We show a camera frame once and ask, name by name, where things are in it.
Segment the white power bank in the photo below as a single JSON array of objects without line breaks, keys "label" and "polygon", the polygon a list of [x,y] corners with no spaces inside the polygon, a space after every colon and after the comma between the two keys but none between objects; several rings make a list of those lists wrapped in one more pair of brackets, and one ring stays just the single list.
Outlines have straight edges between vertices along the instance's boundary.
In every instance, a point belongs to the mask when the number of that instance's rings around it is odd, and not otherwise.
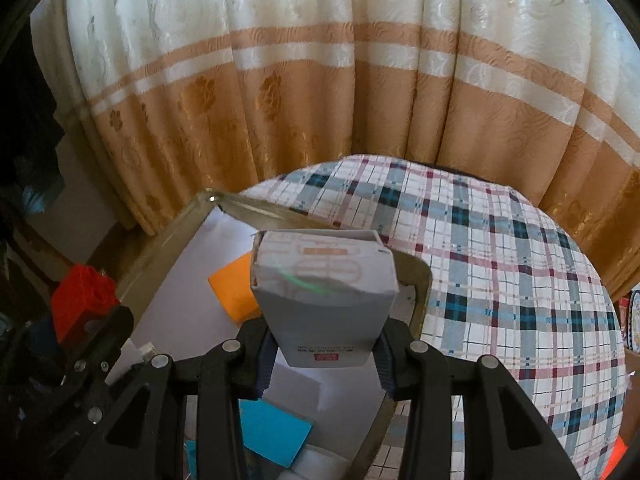
[{"label": "white power bank", "polygon": [[132,340],[128,338],[120,349],[120,357],[106,375],[105,383],[108,386],[114,385],[131,367],[137,364],[147,363],[157,354],[157,348],[155,348],[152,342],[137,347]]}]

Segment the orange red object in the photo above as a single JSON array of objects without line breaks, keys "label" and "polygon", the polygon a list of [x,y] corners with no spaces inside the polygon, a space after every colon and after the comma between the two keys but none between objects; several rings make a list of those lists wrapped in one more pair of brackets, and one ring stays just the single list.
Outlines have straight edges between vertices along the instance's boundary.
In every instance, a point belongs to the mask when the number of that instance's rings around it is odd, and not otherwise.
[{"label": "orange red object", "polygon": [[625,444],[624,440],[621,437],[617,437],[610,459],[605,466],[605,470],[601,474],[601,480],[606,480],[608,478],[620,460],[624,457],[627,450],[628,446]]}]

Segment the white paper tray liner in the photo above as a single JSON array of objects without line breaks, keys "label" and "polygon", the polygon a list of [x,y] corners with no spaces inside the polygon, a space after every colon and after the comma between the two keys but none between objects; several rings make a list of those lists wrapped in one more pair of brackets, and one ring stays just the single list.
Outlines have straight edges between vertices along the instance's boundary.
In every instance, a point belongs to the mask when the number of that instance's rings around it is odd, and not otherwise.
[{"label": "white paper tray liner", "polygon": [[[183,360],[233,337],[238,328],[209,278],[249,252],[254,233],[254,226],[214,208],[190,214],[186,224],[154,240],[120,295],[136,317],[134,344],[152,344]],[[279,356],[260,403],[311,428],[290,466],[247,451],[250,478],[397,478],[409,405],[386,396],[372,361],[352,368],[295,368]]]}]

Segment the red toy brick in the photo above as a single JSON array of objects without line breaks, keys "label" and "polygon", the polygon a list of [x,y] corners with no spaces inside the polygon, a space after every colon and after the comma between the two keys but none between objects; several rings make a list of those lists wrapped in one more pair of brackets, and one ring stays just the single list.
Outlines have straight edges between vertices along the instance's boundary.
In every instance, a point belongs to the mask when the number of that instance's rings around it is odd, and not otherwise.
[{"label": "red toy brick", "polygon": [[87,338],[86,324],[106,318],[118,305],[116,284],[108,275],[75,264],[51,296],[56,340],[65,349],[76,348]]}]

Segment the small teal toy block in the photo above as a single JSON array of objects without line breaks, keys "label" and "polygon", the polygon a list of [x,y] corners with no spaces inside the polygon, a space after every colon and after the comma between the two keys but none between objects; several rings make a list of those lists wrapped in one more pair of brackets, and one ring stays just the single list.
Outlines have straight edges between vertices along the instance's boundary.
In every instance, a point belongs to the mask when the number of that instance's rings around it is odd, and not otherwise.
[{"label": "small teal toy block", "polygon": [[239,400],[243,443],[271,463],[288,468],[314,424],[263,400]]}]

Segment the orange cube block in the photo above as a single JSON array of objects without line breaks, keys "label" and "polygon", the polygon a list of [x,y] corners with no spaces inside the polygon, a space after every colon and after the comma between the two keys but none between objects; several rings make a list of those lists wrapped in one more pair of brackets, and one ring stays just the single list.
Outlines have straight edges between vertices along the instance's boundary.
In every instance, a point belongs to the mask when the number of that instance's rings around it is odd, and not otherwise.
[{"label": "orange cube block", "polygon": [[262,314],[250,288],[251,261],[252,254],[247,252],[208,278],[221,307],[236,326]]}]

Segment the cardboard box with goods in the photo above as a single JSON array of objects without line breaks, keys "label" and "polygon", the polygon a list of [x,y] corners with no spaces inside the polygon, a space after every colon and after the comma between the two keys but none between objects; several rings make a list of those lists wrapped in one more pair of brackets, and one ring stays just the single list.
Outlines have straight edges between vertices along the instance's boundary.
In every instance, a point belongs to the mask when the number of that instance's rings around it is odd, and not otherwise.
[{"label": "cardboard box with goods", "polygon": [[627,391],[620,437],[630,445],[639,431],[639,286],[617,303],[622,326]]}]

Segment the gold metal tin tray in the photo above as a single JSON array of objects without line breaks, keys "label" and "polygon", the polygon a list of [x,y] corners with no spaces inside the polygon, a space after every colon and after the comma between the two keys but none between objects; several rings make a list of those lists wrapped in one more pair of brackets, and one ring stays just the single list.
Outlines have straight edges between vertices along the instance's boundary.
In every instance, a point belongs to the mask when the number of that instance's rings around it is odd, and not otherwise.
[{"label": "gold metal tin tray", "polygon": [[[200,356],[238,328],[208,278],[252,249],[255,232],[325,229],[328,222],[280,205],[221,192],[201,192],[152,239],[119,281],[117,295],[134,314],[132,342],[152,342],[175,360]],[[294,368],[274,363],[267,402],[314,424],[308,443],[349,460],[349,479],[383,470],[383,444],[398,408],[372,361],[351,368]]]}]

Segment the plaid tablecloth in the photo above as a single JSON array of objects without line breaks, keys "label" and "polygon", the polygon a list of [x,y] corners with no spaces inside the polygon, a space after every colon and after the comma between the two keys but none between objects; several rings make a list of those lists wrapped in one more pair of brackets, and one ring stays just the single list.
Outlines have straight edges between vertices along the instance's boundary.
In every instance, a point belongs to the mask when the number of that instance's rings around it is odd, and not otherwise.
[{"label": "plaid tablecloth", "polygon": [[459,359],[496,356],[578,474],[603,474],[626,366],[608,291],[577,243],[521,193],[399,158],[352,155],[247,190],[331,226],[375,230],[431,269],[421,337]]}]

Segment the tall white carton box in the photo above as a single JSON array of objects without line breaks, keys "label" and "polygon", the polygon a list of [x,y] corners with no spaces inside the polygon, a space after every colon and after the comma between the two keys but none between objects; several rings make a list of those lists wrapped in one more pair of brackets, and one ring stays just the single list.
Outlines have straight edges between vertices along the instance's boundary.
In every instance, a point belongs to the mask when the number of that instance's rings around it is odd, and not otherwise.
[{"label": "tall white carton box", "polygon": [[255,234],[250,289],[289,366],[366,364],[399,292],[395,260],[373,230]]}]

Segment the cream and orange curtain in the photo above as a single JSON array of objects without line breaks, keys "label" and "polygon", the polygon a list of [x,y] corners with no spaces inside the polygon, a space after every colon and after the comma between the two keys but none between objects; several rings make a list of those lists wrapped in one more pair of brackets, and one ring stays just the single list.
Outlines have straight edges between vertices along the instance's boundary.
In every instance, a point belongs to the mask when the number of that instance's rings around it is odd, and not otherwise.
[{"label": "cream and orange curtain", "polygon": [[155,234],[201,188],[350,154],[525,195],[639,279],[639,48],[608,0],[41,0],[55,116]]}]

